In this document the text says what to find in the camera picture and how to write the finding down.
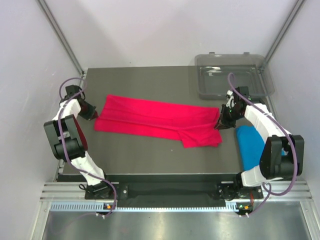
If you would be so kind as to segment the red t shirt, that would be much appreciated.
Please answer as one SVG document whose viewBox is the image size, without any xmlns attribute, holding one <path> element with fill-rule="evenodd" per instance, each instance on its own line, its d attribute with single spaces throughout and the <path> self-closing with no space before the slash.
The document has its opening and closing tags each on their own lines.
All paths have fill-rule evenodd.
<svg viewBox="0 0 320 240">
<path fill-rule="evenodd" d="M 184 148 L 218 147 L 219 108 L 109 94 L 94 123 L 97 132 L 180 141 Z"/>
</svg>

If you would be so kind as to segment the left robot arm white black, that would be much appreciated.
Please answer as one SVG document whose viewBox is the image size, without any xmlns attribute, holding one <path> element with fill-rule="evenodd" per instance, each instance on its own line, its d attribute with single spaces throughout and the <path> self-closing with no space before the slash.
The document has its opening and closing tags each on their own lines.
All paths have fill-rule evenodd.
<svg viewBox="0 0 320 240">
<path fill-rule="evenodd" d="M 56 116 L 44 123 L 51 151 L 57 160 L 70 163 L 87 182 L 87 186 L 96 187 L 102 198 L 109 198 L 114 191 L 111 183 L 104 181 L 104 171 L 98 167 L 88 153 L 88 143 L 77 121 L 81 105 L 76 99 L 60 103 Z"/>
</svg>

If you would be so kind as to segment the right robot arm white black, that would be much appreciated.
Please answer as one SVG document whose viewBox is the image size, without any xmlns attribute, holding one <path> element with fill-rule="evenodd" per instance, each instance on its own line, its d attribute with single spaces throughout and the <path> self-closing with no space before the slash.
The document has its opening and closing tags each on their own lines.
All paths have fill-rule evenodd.
<svg viewBox="0 0 320 240">
<path fill-rule="evenodd" d="M 258 164 L 236 175 L 234 194 L 245 198 L 253 187 L 279 180 L 290 180 L 294 185 L 303 169 L 303 137 L 284 129 L 262 103 L 250 105 L 238 101 L 223 104 L 215 127 L 218 130 L 234 128 L 242 118 L 252 124 L 263 148 Z"/>
</svg>

